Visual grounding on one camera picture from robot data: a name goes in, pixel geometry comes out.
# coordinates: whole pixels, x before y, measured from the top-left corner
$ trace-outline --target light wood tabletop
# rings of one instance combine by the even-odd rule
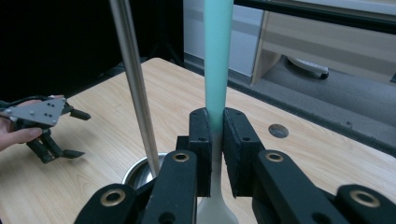
[[[151,119],[160,152],[175,149],[178,135],[189,134],[189,114],[205,106],[204,78],[161,59],[142,64]],[[115,76],[68,99],[92,115],[88,121],[64,115],[52,128],[63,149],[80,158],[43,164],[25,144],[0,153],[0,218],[4,223],[73,223],[100,188],[120,183],[145,150],[126,76]],[[268,149],[287,153],[319,187],[335,193],[361,184],[396,202],[396,160],[340,134],[298,118],[232,89],[226,106],[244,112]],[[281,124],[286,138],[268,128]],[[234,199],[225,166],[222,191],[240,223],[256,223],[250,198]]]

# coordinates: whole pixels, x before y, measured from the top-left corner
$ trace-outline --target metal rod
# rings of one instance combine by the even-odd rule
[[[110,0],[114,22],[120,41],[122,60],[134,101],[134,111],[142,135],[151,175],[156,177],[160,171],[154,131],[149,113],[139,51],[134,32],[134,21],[128,0]]]

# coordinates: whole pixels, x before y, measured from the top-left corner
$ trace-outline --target wall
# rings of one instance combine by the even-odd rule
[[[248,7],[233,7],[233,30],[230,47],[230,69],[251,76],[262,11]],[[184,0],[184,52],[205,57],[204,0]]]

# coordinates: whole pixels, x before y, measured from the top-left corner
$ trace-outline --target metal bowl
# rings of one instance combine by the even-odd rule
[[[163,160],[165,159],[167,153],[158,153],[160,168],[163,165]],[[147,184],[152,180],[151,171],[149,169],[148,158],[145,157],[140,161],[137,161],[134,165],[129,168],[128,172],[122,179],[122,184],[129,185],[133,189],[138,189],[143,185]]]

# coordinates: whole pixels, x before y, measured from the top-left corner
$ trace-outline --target human hand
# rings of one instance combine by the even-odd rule
[[[29,105],[37,102],[41,101],[31,100],[20,105]],[[0,151],[14,144],[30,142],[42,133],[43,131],[40,128],[27,128],[14,132],[11,120],[0,117]]]

